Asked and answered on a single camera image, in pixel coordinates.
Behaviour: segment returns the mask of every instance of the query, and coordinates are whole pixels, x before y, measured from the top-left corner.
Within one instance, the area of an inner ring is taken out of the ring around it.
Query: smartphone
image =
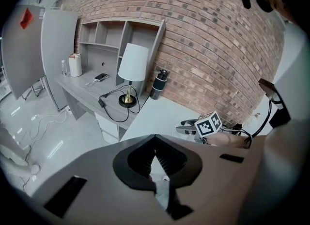
[[[107,78],[108,76],[109,76],[108,74],[100,74],[100,75],[96,76],[94,78],[94,80],[102,81],[103,79]]]

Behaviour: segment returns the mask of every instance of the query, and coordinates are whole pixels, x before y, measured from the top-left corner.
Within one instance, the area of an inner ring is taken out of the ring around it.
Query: lamp base
[[[126,94],[121,95],[121,96],[118,98],[118,103],[119,103],[122,107],[131,108],[131,107],[134,107],[134,106],[137,104],[137,99],[136,99],[134,96],[132,96],[132,95],[130,96],[130,97],[131,97],[131,100],[132,100],[131,103],[125,103],[125,97],[126,97]]]

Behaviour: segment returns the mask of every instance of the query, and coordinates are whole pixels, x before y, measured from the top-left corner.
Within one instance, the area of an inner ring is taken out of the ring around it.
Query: glossy floor
[[[53,173],[69,164],[83,153],[109,145],[104,141],[97,120],[89,113],[84,114],[79,120],[75,120],[69,112],[64,111],[58,116],[54,104],[47,95],[46,90],[36,98],[33,93],[27,100],[16,100],[12,94],[0,102],[0,120],[13,139],[23,148],[35,142],[29,155],[29,162],[40,166],[40,172],[30,178],[24,186],[24,191],[32,195],[35,190]],[[19,189],[28,178],[20,178],[6,174],[8,181]]]

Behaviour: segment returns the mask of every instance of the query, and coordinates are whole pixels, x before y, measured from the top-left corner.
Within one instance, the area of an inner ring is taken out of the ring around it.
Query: white lampshade
[[[127,44],[118,75],[125,80],[143,81],[148,55],[148,48]]]

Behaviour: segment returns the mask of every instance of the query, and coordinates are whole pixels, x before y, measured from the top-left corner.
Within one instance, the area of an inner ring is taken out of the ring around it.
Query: table lamp
[[[127,44],[118,75],[129,80],[127,94],[121,95],[118,99],[122,107],[131,108],[137,103],[137,99],[130,95],[133,81],[143,81],[145,79],[146,64],[149,49],[133,44]]]

